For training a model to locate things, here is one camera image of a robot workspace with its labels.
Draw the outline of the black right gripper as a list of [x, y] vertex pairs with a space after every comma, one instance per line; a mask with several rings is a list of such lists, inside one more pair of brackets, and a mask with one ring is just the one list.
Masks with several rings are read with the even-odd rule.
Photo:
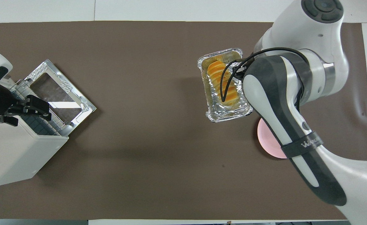
[[242, 81], [245, 75], [247, 68], [249, 67], [250, 60], [244, 60], [240, 62], [238, 65], [232, 67], [232, 76], [237, 80]]

